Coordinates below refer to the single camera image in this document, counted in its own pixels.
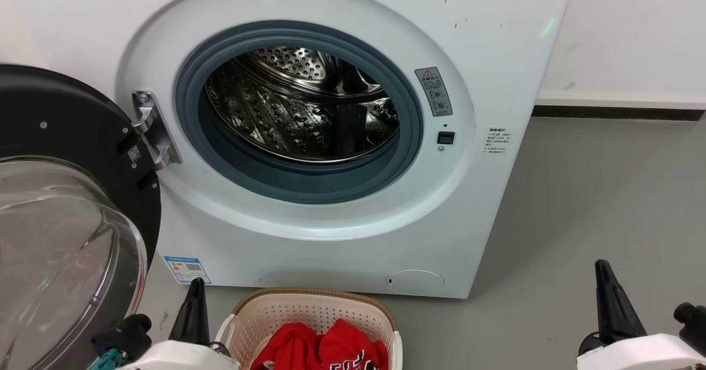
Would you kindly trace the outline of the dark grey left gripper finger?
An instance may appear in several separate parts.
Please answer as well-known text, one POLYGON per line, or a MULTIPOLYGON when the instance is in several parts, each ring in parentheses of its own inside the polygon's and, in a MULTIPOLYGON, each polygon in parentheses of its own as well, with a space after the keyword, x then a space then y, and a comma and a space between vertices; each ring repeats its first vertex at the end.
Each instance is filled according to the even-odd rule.
POLYGON ((205 281, 201 277, 191 281, 168 339, 195 345, 210 344, 205 281))

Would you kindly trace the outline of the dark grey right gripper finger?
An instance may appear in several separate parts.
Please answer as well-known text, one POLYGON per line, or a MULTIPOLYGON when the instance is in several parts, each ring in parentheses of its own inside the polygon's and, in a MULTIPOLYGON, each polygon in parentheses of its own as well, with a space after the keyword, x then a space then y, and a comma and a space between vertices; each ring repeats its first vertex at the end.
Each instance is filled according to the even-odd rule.
POLYGON ((628 295, 618 282, 608 260, 595 264, 598 339, 604 345, 647 336, 628 295))

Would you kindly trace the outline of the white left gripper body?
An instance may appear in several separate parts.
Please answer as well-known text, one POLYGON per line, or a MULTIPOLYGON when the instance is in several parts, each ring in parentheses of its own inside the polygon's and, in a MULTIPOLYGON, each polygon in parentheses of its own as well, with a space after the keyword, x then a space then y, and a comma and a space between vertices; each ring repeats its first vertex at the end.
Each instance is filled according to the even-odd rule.
POLYGON ((209 346, 167 340, 118 370, 240 370, 240 363, 209 346))

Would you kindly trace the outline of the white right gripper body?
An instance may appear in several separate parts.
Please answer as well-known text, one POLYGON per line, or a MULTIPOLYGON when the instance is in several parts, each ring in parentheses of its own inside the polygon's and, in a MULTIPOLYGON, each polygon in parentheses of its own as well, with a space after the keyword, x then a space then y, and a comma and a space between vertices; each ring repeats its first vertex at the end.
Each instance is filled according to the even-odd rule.
POLYGON ((703 356, 680 337, 666 333, 599 347, 577 357, 577 370, 698 370, 703 356))

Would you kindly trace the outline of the red printed jersey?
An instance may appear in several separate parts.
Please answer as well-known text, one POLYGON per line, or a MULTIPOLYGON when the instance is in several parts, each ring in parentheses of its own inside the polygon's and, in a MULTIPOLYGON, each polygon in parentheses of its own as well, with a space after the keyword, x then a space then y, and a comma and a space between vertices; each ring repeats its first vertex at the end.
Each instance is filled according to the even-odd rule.
POLYGON ((250 370, 390 370, 389 354, 342 318, 326 333, 286 323, 273 334, 250 370))

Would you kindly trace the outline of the black glass washer door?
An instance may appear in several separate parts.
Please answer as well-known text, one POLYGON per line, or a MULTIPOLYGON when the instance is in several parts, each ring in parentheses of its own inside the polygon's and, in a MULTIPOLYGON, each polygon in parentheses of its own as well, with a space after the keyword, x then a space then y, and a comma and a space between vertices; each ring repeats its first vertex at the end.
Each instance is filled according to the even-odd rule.
POLYGON ((0 64, 0 370, 88 370, 137 312, 161 187, 131 119, 88 84, 0 64))

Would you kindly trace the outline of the stainless steel washing machine drum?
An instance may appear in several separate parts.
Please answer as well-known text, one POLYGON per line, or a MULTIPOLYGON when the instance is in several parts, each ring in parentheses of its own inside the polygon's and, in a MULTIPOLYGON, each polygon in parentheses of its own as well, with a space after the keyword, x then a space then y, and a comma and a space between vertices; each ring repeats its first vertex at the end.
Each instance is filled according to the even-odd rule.
POLYGON ((234 136, 291 161, 353 161, 399 131, 382 86, 317 49, 275 46, 235 56, 209 76, 205 93, 234 136))

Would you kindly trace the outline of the blue energy label sticker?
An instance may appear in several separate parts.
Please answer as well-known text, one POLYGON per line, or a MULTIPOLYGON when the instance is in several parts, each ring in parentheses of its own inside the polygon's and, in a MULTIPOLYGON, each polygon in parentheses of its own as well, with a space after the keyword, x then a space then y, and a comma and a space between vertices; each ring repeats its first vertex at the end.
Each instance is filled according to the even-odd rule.
POLYGON ((171 270, 172 274, 179 283, 191 283, 196 278, 201 278, 204 284, 211 285, 207 272, 202 266, 201 260, 194 258, 185 258, 178 256, 163 256, 164 262, 171 270))

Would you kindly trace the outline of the white front-load washing machine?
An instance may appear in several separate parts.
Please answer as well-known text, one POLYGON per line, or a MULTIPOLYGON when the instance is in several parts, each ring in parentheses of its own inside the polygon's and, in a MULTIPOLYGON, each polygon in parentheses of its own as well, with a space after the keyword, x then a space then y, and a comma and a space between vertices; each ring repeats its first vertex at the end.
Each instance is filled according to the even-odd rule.
POLYGON ((6 0, 32 50, 18 65, 65 74, 139 118, 151 91, 183 162, 157 170, 155 254, 201 260, 215 286, 315 287, 398 294, 389 275, 443 277, 431 297, 468 297, 569 0, 6 0), (354 201, 285 202, 250 192, 207 164, 175 111, 181 68, 207 39, 284 20, 337 29, 378 49, 419 97, 424 133, 403 176, 354 201), (433 117, 415 70, 438 68, 451 116, 433 117), (505 154, 486 154, 490 127, 505 154), (456 133, 451 146, 440 131, 456 133))

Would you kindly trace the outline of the grey rubber door gasket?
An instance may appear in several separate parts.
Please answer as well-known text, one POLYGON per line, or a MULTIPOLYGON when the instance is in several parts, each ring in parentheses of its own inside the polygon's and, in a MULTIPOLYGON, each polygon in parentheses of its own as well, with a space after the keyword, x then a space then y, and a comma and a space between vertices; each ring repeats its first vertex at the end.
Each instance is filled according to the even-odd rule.
POLYGON ((194 151, 224 178, 261 196, 308 205, 354 201, 389 186, 413 164, 424 133, 419 97, 390 58, 350 34, 303 22, 249 23, 207 39, 184 62, 174 105, 194 151), (275 46, 317 49, 365 71, 395 105, 398 134, 377 152, 333 164, 283 159, 234 136, 212 108, 205 82, 235 56, 275 46))

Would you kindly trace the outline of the silver door hinge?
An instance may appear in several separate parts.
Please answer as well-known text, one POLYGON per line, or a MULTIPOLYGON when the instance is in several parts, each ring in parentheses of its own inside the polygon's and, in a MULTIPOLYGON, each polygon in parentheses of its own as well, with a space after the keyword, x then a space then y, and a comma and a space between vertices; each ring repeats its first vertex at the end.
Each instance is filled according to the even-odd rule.
POLYGON ((156 96, 151 91, 137 89, 132 93, 132 104, 139 118, 132 126, 148 147, 154 167, 162 170, 171 164, 181 164, 183 159, 169 133, 156 96))

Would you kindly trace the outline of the round white filter cover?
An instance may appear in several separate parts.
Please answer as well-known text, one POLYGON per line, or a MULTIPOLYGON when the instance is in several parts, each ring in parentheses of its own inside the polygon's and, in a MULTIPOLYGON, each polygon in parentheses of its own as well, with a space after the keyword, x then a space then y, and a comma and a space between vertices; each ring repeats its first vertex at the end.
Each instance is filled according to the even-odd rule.
POLYGON ((398 294, 431 297, 443 288, 443 277, 428 270, 401 270, 389 275, 387 287, 398 294))

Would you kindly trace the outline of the small text instruction sticker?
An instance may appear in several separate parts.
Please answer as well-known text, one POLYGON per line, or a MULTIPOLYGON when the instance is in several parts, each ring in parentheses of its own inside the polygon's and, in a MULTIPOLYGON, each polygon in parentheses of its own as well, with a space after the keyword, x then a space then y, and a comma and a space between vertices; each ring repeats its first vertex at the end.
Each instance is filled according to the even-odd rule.
POLYGON ((486 130, 483 152, 486 154, 505 154, 512 144, 512 133, 506 128, 490 127, 486 130))

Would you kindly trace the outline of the grey warning sticker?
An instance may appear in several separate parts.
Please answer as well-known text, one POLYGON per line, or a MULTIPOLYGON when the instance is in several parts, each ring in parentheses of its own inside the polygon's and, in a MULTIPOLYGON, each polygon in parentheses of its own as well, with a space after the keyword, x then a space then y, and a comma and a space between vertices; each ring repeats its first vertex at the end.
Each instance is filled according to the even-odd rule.
POLYGON ((453 114, 452 104, 438 68, 421 68, 415 70, 414 73, 424 90, 432 116, 451 116, 453 114))

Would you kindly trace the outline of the black wall baseboard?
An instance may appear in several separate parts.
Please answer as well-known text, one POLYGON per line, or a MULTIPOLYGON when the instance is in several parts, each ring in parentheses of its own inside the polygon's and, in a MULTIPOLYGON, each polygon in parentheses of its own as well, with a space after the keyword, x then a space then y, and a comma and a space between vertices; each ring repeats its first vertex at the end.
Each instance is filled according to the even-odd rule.
POLYGON ((706 110, 660 109, 645 107, 599 107, 537 105, 532 118, 557 119, 604 119, 604 120, 649 120, 649 121, 700 121, 706 110))

